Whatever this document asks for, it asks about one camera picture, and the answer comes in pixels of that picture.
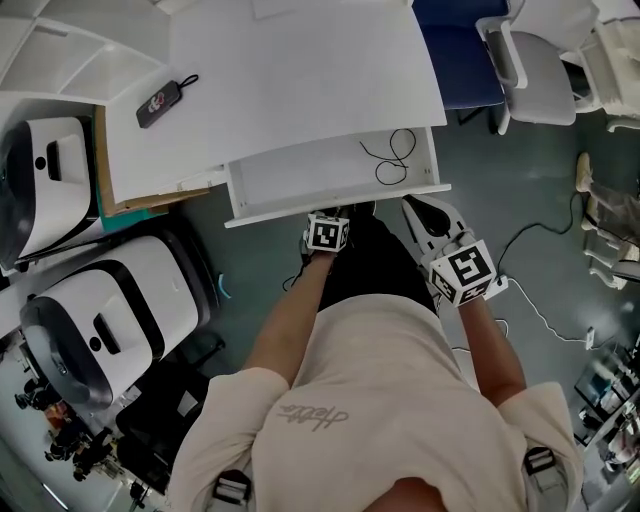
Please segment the white ornate dresser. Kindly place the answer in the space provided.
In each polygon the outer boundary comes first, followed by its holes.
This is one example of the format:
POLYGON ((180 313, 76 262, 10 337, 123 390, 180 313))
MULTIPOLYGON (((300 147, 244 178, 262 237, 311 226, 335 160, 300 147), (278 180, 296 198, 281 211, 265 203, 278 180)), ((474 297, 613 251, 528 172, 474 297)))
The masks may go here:
POLYGON ((566 52, 579 114, 603 111, 608 132, 640 131, 640 4, 588 0, 597 10, 589 36, 566 52))

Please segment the flat cardboard box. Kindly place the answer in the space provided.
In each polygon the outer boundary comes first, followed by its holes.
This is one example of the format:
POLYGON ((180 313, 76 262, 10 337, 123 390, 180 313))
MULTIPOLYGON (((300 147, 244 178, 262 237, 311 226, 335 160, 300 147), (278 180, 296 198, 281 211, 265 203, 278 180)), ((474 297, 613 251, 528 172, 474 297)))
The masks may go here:
POLYGON ((100 220, 106 232, 116 232, 134 224, 167 214, 182 201, 204 196, 210 189, 145 196, 117 203, 111 181, 106 136, 106 107, 96 106, 92 115, 96 190, 100 220))

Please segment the white power strip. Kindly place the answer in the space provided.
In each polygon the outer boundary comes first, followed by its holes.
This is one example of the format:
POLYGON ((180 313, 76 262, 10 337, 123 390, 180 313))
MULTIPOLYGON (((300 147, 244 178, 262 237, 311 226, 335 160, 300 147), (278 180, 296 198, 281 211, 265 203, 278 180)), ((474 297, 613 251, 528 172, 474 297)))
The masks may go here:
POLYGON ((509 287, 509 278, 503 274, 498 276, 487 288, 483 297, 486 301, 495 297, 496 295, 506 291, 509 287))

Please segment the grey white office chair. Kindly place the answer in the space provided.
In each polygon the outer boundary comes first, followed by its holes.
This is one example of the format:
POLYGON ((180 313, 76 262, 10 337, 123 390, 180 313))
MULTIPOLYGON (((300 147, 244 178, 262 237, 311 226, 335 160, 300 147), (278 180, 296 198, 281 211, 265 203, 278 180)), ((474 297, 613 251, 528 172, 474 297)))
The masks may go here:
POLYGON ((503 16, 481 18, 476 29, 486 43, 502 87, 502 114, 492 132, 509 123, 569 126, 576 107, 561 56, 575 53, 595 27, 592 0, 508 0, 503 16))

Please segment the white desk drawer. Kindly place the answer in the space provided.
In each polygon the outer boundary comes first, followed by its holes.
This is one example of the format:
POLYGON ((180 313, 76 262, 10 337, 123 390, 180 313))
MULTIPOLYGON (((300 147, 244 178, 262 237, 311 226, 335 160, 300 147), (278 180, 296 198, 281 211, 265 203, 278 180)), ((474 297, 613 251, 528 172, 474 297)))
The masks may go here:
POLYGON ((350 204, 449 191, 428 127, 318 140, 225 166, 227 228, 350 204))

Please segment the person's black trouser legs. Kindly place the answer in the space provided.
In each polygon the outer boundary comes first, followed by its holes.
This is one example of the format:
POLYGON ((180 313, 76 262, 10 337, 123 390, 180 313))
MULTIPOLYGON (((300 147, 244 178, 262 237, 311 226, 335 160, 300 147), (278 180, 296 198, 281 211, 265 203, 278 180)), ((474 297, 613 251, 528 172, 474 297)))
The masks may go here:
POLYGON ((373 202, 347 208, 349 236, 335 257, 319 309, 362 295, 395 295, 436 311, 418 263, 378 219, 373 202))

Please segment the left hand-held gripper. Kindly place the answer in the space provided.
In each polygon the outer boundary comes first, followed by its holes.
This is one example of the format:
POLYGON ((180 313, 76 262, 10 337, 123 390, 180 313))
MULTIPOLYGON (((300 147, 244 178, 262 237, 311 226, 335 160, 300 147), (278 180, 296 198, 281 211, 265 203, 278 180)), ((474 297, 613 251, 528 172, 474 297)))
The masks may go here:
POLYGON ((303 241, 310 252, 339 253, 347 244, 350 220, 345 216, 309 213, 303 241))

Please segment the person's right forearm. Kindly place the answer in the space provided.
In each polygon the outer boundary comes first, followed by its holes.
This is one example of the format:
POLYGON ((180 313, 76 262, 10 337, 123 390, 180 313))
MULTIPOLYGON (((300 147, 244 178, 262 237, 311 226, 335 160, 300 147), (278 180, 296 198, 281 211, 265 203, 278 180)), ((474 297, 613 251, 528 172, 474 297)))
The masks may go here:
POLYGON ((485 300, 458 307, 480 393, 495 407, 526 389, 520 360, 485 300))

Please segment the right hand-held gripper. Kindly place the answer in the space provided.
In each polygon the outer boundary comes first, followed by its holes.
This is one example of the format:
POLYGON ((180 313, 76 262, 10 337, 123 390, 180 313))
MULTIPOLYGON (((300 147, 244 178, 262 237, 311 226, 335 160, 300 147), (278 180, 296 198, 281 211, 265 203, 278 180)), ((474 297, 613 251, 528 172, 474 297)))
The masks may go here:
POLYGON ((404 196, 402 210, 414 242, 424 254, 420 263, 427 270, 428 283, 451 305, 463 305, 484 295, 496 278, 496 268, 485 242, 465 229, 459 212, 431 195, 404 196), (434 251, 433 242, 440 239, 450 241, 434 251))

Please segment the white ornate stool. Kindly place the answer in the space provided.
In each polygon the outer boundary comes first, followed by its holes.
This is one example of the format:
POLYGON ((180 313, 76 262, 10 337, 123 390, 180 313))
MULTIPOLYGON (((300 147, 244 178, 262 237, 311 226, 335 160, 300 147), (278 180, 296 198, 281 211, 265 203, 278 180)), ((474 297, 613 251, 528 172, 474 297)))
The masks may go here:
POLYGON ((599 228, 592 232, 603 239, 614 253, 601 254, 586 247, 583 254, 592 260, 589 274, 614 290, 622 290, 628 283, 640 284, 640 246, 599 228))

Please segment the white black wheeled robot cart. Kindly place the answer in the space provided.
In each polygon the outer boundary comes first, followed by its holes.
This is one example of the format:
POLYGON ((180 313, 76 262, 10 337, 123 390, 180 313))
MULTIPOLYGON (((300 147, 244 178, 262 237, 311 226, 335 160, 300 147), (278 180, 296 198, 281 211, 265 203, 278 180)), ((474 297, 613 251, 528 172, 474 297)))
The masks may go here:
POLYGON ((197 242, 162 230, 111 249, 28 300, 21 330, 59 396, 100 411, 205 326, 217 304, 197 242))
POLYGON ((105 235, 98 205, 92 119, 21 121, 0 143, 0 267, 105 235))

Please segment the person's left forearm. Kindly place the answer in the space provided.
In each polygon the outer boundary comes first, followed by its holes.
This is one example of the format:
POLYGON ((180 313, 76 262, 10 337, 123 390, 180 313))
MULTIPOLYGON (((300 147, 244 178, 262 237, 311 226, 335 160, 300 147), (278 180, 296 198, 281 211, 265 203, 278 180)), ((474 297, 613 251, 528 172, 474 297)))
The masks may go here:
POLYGON ((311 257, 297 281, 267 316, 243 370, 266 369, 278 374, 289 386, 294 383, 335 256, 318 252, 311 257))

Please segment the white desk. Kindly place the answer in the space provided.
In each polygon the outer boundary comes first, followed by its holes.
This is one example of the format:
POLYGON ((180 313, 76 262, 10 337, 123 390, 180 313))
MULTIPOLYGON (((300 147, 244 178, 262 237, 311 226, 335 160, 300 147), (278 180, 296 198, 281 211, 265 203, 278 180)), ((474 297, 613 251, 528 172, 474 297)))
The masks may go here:
POLYGON ((171 17, 168 66, 106 106, 117 202, 269 150, 445 122, 421 28, 401 0, 199 0, 171 17), (181 101, 141 129, 137 109, 192 74, 181 101))

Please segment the black office chair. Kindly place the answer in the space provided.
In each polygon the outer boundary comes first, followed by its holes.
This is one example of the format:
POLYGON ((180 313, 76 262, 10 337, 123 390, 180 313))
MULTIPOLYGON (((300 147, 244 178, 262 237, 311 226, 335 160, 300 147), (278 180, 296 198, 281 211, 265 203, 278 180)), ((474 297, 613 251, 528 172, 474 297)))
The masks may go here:
POLYGON ((171 365, 136 382, 140 395, 116 416, 116 455, 136 478, 164 495, 179 448, 199 417, 209 379, 171 365))

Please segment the cluttered white work table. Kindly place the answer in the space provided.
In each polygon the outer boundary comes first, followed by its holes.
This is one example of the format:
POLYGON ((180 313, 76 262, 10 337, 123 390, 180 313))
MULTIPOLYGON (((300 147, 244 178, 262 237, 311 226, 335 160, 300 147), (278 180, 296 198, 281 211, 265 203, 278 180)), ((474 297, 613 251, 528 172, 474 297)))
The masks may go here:
POLYGON ((20 409, 14 399, 32 377, 20 350, 22 336, 14 331, 1 340, 9 347, 0 361, 0 438, 35 477, 36 489, 57 512, 129 512, 130 478, 121 481, 94 471, 78 482, 70 461, 45 460, 51 443, 48 420, 40 411, 20 409))

